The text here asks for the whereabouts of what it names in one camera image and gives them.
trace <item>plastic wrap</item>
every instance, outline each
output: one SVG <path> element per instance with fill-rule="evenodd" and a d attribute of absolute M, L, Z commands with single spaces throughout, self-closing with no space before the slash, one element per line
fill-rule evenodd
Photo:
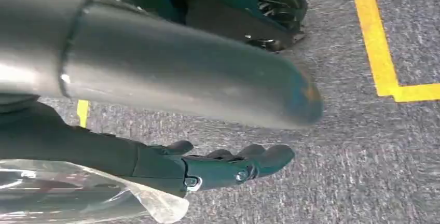
<path fill-rule="evenodd" d="M 174 223 L 188 207 L 185 199 L 77 164 L 0 160 L 0 224 L 87 224 L 148 213 Z"/>

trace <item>gray metal tube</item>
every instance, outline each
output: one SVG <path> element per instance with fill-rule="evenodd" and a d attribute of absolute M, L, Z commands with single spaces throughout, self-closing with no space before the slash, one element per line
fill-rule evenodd
<path fill-rule="evenodd" d="M 0 92 L 271 128 L 321 114 L 313 85 L 263 50 L 90 0 L 0 0 L 0 7 Z"/>

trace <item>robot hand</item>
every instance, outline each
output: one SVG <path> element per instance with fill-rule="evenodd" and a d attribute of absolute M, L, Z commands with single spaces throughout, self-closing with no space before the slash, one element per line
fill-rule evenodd
<path fill-rule="evenodd" d="M 179 141 L 167 147 L 149 147 L 161 155 L 177 156 L 184 161 L 184 184 L 188 191 L 229 187 L 269 176 L 285 167 L 295 157 L 287 145 L 275 145 L 266 150 L 261 145 L 253 144 L 236 155 L 219 149 L 206 156 L 184 156 L 193 149 L 188 141 Z"/>

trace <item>screw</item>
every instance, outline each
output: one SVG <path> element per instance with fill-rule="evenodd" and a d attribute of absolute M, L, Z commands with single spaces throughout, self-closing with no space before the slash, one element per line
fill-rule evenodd
<path fill-rule="evenodd" d="M 249 177 L 249 173 L 247 171 L 240 171 L 239 173 L 237 173 L 237 175 L 235 176 L 235 179 L 237 181 L 244 181 Z"/>
<path fill-rule="evenodd" d="M 198 183 L 199 183 L 199 181 L 195 177 L 187 177 L 187 178 L 185 178 L 185 186 L 186 187 L 194 187 Z"/>

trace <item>yellow floor line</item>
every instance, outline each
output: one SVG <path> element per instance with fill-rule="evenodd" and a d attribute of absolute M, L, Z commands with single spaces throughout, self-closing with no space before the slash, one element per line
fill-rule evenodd
<path fill-rule="evenodd" d="M 440 100 L 440 83 L 399 86 L 376 0 L 354 1 L 378 96 L 397 102 Z"/>
<path fill-rule="evenodd" d="M 79 100 L 76 114 L 79 117 L 79 125 L 85 128 L 87 126 L 87 118 L 89 117 L 89 102 Z"/>

